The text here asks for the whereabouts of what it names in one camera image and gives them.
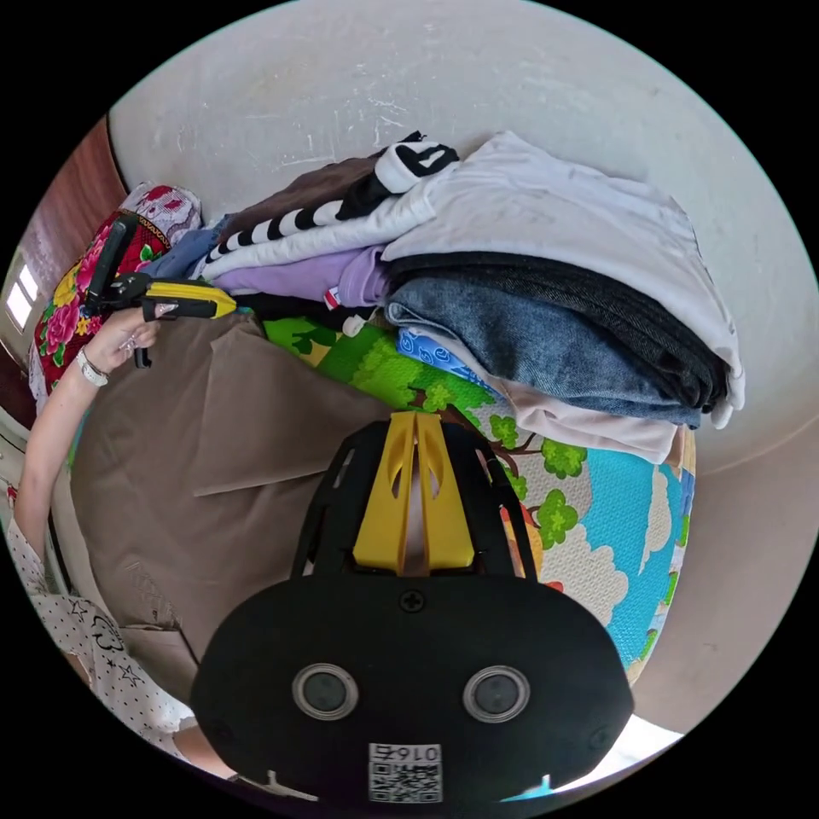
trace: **white polka dot top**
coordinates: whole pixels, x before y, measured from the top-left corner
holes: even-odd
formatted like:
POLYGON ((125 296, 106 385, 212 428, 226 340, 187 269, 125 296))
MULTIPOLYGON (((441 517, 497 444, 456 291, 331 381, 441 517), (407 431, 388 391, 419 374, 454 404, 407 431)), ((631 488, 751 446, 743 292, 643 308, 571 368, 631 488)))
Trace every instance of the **white polka dot top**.
POLYGON ((91 690, 116 717, 143 739, 179 759, 172 735, 192 724, 193 714, 163 691, 125 650, 116 624, 81 597, 53 595, 37 553, 15 520, 6 535, 17 571, 43 625, 57 647, 76 656, 88 673, 91 690))

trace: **pink rose print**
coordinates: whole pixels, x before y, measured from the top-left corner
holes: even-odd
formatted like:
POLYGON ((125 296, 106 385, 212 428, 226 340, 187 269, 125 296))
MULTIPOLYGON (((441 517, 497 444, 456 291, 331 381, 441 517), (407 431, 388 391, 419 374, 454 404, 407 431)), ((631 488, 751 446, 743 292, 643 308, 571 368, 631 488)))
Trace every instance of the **pink rose print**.
POLYGON ((45 331, 45 351, 54 355, 60 344, 66 344, 74 335, 79 321, 79 296, 68 305, 58 307, 49 319, 45 331))
POLYGON ((105 240, 111 232, 111 225, 107 224, 101 231, 99 236, 94 240, 94 245, 85 254, 77 271, 77 290, 79 293, 84 293, 91 284, 91 277, 94 275, 97 260, 100 258, 100 253, 105 247, 105 240))

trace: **pink fabric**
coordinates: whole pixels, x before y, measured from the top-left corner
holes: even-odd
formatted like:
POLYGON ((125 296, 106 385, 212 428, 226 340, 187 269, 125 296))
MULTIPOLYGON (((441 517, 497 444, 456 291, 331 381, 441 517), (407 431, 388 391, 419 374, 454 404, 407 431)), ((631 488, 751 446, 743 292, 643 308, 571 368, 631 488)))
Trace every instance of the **pink fabric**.
POLYGON ((431 333, 428 327, 418 328, 418 332, 460 358, 480 379, 497 390, 512 408, 521 429, 562 444, 625 452, 650 463, 666 463, 670 458, 680 457, 679 447, 687 427, 677 427, 670 421, 626 418, 596 409, 572 407, 532 386, 487 373, 460 341, 431 333))

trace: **brown fabric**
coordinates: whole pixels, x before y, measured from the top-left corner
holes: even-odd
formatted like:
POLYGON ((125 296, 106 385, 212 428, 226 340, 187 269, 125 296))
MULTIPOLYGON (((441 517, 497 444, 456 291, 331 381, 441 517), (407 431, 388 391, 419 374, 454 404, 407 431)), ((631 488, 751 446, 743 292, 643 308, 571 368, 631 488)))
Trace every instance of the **brown fabric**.
POLYGON ((284 190, 234 213, 219 235, 219 241, 226 241, 234 233, 252 230, 268 219, 279 219, 296 208, 319 207, 342 199, 354 182, 366 177, 375 168, 375 162, 383 153, 381 150, 367 159, 353 158, 334 162, 317 171, 303 173, 284 190))
POLYGON ((180 644, 200 658, 233 608, 287 577, 322 471, 347 435, 390 410, 236 314, 169 322, 151 358, 100 390, 72 496, 114 619, 182 638, 132 632, 146 671, 178 695, 195 667, 180 644))

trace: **purple shirt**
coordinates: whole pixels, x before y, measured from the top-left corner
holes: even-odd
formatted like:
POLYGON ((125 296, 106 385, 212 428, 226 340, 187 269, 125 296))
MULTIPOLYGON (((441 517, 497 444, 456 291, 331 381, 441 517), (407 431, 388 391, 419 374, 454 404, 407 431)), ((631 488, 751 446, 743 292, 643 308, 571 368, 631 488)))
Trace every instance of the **purple shirt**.
POLYGON ((291 264, 240 267, 211 284, 232 294, 271 293, 314 301, 322 301, 327 291, 338 288, 336 298, 344 307, 380 305, 387 292, 383 250, 383 245, 377 245, 291 264))

